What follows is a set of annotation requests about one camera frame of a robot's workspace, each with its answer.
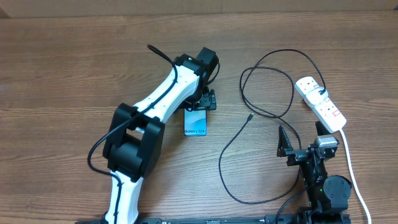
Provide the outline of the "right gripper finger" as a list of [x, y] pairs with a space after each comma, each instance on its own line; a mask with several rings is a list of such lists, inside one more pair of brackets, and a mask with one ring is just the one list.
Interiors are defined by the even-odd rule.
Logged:
[[324, 127], [324, 125], [322, 124], [321, 121], [316, 121], [315, 122], [315, 127], [317, 129], [317, 135], [318, 136], [324, 136], [324, 135], [329, 135], [330, 134], [329, 130], [327, 130], [327, 128]]
[[279, 143], [277, 146], [277, 157], [287, 157], [293, 150], [291, 142], [283, 126], [279, 126]]

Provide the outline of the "blue Galaxy smartphone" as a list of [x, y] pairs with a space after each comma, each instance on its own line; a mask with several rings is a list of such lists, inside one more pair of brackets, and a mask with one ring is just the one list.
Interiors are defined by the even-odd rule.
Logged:
[[184, 135], [206, 136], [206, 111], [184, 111]]

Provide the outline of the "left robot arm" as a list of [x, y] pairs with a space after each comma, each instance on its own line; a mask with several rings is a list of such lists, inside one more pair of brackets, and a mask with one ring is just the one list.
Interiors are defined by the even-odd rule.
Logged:
[[218, 64], [216, 52], [206, 47], [196, 57], [176, 57], [170, 74], [148, 97], [116, 108], [103, 149], [112, 192], [101, 223], [137, 221], [142, 183], [159, 160], [167, 120], [179, 109], [216, 109], [215, 93], [208, 85]]

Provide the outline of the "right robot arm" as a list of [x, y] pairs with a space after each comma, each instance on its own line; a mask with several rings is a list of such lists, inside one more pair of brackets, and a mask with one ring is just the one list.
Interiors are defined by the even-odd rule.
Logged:
[[275, 221], [281, 221], [280, 213], [293, 199], [304, 192], [308, 196], [308, 207], [301, 207], [297, 213], [289, 215], [287, 223], [350, 223], [348, 199], [352, 183], [341, 175], [328, 175], [325, 161], [334, 158], [339, 145], [322, 124], [315, 123], [318, 136], [306, 149], [293, 149], [284, 127], [279, 127], [278, 157], [286, 157], [288, 166], [299, 166], [304, 189], [289, 198], [279, 209]]

